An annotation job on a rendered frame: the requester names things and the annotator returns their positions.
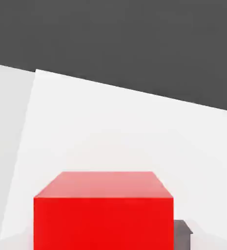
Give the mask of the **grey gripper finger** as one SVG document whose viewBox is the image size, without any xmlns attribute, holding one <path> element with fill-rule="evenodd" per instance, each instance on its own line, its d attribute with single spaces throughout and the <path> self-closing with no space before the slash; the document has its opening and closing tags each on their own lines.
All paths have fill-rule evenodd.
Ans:
<svg viewBox="0 0 227 250">
<path fill-rule="evenodd" d="M 174 249 L 173 250 L 209 250 L 206 234 L 192 220 L 174 220 Z"/>
</svg>

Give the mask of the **small red cube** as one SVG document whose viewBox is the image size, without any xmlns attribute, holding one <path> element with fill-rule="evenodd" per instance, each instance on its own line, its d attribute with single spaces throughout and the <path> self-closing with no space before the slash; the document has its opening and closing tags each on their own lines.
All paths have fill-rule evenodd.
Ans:
<svg viewBox="0 0 227 250">
<path fill-rule="evenodd" d="M 173 207 L 153 172 L 62 172 L 34 197 L 33 250 L 173 250 Z"/>
</svg>

